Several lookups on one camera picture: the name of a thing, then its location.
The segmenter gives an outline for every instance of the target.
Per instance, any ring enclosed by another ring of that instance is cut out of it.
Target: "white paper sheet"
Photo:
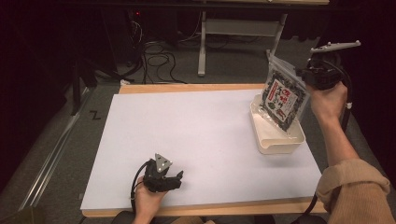
[[[167,176],[184,171],[163,206],[312,197],[320,171],[306,143],[258,150],[249,104],[261,91],[114,95],[81,209],[130,208],[134,175],[155,153],[173,162]]]

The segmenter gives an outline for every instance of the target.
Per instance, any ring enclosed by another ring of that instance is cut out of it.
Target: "hand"
[[[311,108],[319,123],[338,120],[347,102],[347,87],[338,82],[333,88],[320,91],[306,85],[311,94]]]
[[[163,196],[168,192],[151,192],[143,184],[143,176],[137,179],[135,190],[136,217],[134,224],[148,224],[160,210]]]

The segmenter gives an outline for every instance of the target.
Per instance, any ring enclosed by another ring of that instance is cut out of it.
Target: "white tray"
[[[291,153],[302,142],[305,141],[305,135],[301,128],[300,122],[296,119],[289,127],[287,132],[280,128],[267,118],[264,118],[265,112],[260,110],[262,96],[256,95],[250,104],[250,117],[256,133],[259,151],[262,154],[279,154]]]

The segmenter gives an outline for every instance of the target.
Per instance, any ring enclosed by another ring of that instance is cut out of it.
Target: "snack package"
[[[269,62],[262,110],[276,127],[286,132],[295,119],[301,120],[309,93],[295,75],[294,66],[273,56]]]

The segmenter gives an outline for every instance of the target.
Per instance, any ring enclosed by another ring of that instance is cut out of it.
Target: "sleeve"
[[[387,195],[389,181],[366,161],[341,161],[327,168],[317,195],[330,213],[329,223],[395,223]]]

